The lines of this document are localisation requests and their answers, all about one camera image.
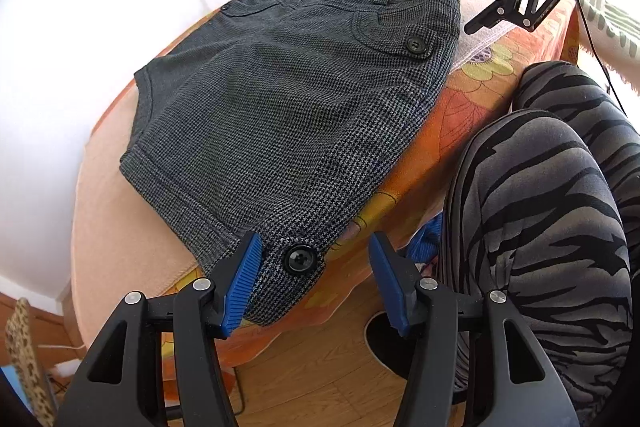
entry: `orange floral tablecloth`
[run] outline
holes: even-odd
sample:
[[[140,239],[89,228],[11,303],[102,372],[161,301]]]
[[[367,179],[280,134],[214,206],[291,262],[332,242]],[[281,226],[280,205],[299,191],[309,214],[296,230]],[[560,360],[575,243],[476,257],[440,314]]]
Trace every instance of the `orange floral tablecloth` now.
[[[284,331],[317,325],[331,317],[351,290],[371,273],[367,258],[369,235],[374,230],[384,230],[391,242],[400,247],[421,224],[437,214],[467,140],[508,111],[524,68],[558,58],[576,62],[577,28],[574,2],[561,0],[535,32],[516,28],[450,73],[436,107],[412,145],[326,254],[326,269],[318,283],[277,323],[260,327],[243,321],[231,338],[216,341],[223,368],[253,359]],[[167,293],[177,292],[201,276],[196,268]],[[165,380],[175,379],[173,354],[172,335],[164,333]],[[165,388],[167,394],[172,394],[170,385]]]

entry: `blue fabric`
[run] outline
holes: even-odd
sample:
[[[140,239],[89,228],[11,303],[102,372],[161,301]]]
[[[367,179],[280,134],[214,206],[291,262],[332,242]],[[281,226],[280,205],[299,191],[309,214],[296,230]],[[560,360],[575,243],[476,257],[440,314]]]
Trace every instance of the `blue fabric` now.
[[[437,256],[442,236],[442,212],[425,223],[405,247],[405,256],[414,263],[430,263]]]
[[[20,385],[20,380],[18,380],[18,374],[15,372],[15,367],[13,365],[3,365],[0,367],[0,370],[4,373],[9,385],[14,388],[15,394],[18,395],[18,398],[22,400],[24,406],[29,410],[31,414],[33,414],[33,409],[31,409],[31,404],[29,404],[29,400],[27,400],[27,395],[24,394],[24,389]]]

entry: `gray houndstooth shorts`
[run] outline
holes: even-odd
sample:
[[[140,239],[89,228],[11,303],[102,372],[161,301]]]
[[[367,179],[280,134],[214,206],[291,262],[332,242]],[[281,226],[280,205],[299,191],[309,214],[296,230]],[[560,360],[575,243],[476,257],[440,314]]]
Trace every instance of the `gray houndstooth shorts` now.
[[[136,73],[120,171],[206,274],[260,234],[245,317],[271,324],[414,139],[459,24],[460,0],[233,0]]]

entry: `leopard print object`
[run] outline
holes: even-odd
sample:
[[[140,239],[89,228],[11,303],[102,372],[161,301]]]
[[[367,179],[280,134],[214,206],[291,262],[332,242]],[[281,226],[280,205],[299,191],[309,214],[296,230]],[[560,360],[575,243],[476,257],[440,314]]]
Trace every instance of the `leopard print object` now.
[[[29,310],[27,299],[22,298],[15,303],[14,314],[9,317],[4,328],[6,349],[34,416],[45,427],[51,427],[55,419],[54,406],[44,387],[44,374],[31,342]]]

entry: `zebra striped pants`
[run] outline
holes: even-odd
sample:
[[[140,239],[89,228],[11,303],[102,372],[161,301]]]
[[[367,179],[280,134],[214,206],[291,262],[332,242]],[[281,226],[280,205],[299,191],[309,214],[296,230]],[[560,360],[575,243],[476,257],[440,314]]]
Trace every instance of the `zebra striped pants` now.
[[[588,425],[631,340],[640,269],[640,137],[566,62],[527,68],[513,112],[478,132],[447,195],[437,277],[507,293]],[[456,389],[468,379],[458,342]]]

